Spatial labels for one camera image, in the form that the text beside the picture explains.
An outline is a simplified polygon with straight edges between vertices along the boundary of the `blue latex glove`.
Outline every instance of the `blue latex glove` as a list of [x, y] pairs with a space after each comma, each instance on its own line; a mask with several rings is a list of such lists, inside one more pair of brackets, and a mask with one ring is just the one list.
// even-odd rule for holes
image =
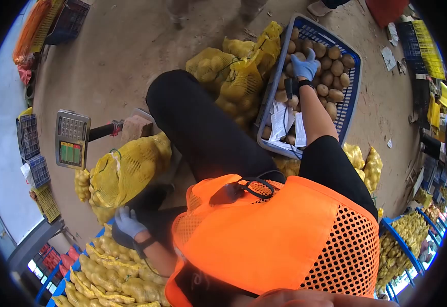
[[114, 220], [119, 230], [134, 238], [139, 232], [147, 230], [147, 227], [136, 219], [136, 214], [128, 206], [119, 207], [114, 214]]
[[305, 77], [312, 81], [317, 72], [318, 60], [315, 59], [315, 52], [310, 48], [308, 50], [309, 56], [305, 62], [300, 61], [296, 55], [292, 54], [292, 64], [295, 77]]

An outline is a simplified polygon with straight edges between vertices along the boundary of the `blue plastic basket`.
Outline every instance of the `blue plastic basket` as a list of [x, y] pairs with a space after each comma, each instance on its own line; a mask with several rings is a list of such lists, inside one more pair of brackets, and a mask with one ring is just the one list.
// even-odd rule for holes
[[286, 34], [284, 36], [282, 35], [283, 45], [281, 47], [280, 57], [276, 63], [276, 73], [274, 75], [272, 83], [269, 83], [268, 87], [266, 88], [263, 102], [256, 120], [256, 125], [259, 127], [257, 131], [257, 143], [266, 150], [273, 151], [290, 158], [301, 159], [302, 151], [297, 150], [294, 152], [292, 151], [291, 147], [290, 149], [283, 149], [261, 138], [261, 136], [263, 135], [264, 127], [266, 125], [266, 120], [268, 119], [268, 116], [270, 116], [269, 110], [273, 105], [274, 95], [276, 94], [276, 89], [278, 88], [278, 82], [281, 75], [278, 72], [281, 72], [283, 70], [285, 57], [288, 50], [288, 43], [290, 41], [290, 37], [292, 36], [293, 27], [299, 28], [299, 38], [307, 38], [316, 42], [320, 42], [327, 47], [338, 46], [341, 50], [341, 54], [349, 53], [354, 59], [355, 66], [348, 72], [349, 87], [343, 90], [345, 98], [342, 102], [337, 104], [338, 116], [336, 120], [334, 120], [334, 125], [336, 126], [336, 130], [339, 136], [339, 143], [341, 144], [341, 146], [343, 146], [343, 143], [346, 139], [349, 126], [351, 125], [351, 120], [353, 119], [353, 115], [355, 113], [356, 101], [358, 100], [361, 85], [362, 62], [361, 56], [358, 52], [356, 52], [347, 43], [343, 42], [336, 35], [329, 32], [329, 30], [327, 30], [323, 26], [301, 14], [294, 14], [292, 16], [290, 23], [286, 29]]
[[16, 119], [17, 142], [24, 160], [39, 154], [39, 140], [36, 126], [36, 114], [23, 115]]
[[48, 168], [46, 167], [46, 159], [42, 155], [37, 155], [27, 160], [29, 167], [31, 169], [32, 178], [34, 179], [34, 184], [31, 182], [31, 186], [37, 189], [50, 181], [50, 173], [48, 173]]

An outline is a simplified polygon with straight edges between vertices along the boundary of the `knee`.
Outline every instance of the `knee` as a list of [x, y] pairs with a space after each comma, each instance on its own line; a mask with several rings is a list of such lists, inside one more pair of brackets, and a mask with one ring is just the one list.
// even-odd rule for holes
[[171, 70], [160, 74], [159, 77], [157, 77], [148, 87], [145, 101], [147, 102], [149, 109], [154, 107], [162, 107], [161, 102], [163, 101], [171, 101], [160, 98], [166, 97], [170, 94], [177, 95], [171, 89], [181, 86], [185, 82], [198, 81], [189, 72], [182, 69]]

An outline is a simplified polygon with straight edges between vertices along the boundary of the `sack of potatoes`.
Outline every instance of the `sack of potatoes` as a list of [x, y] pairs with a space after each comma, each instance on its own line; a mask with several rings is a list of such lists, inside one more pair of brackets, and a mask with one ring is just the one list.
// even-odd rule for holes
[[79, 197], [80, 201], [86, 201], [90, 199], [90, 173], [87, 169], [75, 170], [75, 194]]

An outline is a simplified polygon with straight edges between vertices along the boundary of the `black wristwatch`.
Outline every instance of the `black wristwatch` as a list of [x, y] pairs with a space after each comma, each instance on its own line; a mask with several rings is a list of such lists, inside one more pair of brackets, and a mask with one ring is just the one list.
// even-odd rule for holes
[[305, 79], [305, 80], [300, 80], [300, 81], [299, 81], [299, 89], [300, 89], [302, 86], [304, 86], [304, 85], [308, 85], [308, 86], [310, 86], [311, 88], [314, 89], [314, 86], [312, 85], [312, 82], [310, 82], [310, 80]]
[[134, 250], [137, 251], [137, 253], [138, 253], [138, 255], [140, 256], [141, 259], [145, 259], [147, 256], [145, 255], [143, 250], [146, 249], [147, 247], [149, 247], [150, 245], [152, 245], [155, 242], [157, 242], [157, 239], [154, 238], [154, 237], [150, 237], [150, 238], [148, 238], [145, 241], [140, 242], [140, 243], [137, 243], [137, 242], [135, 242], [135, 240], [133, 240]]

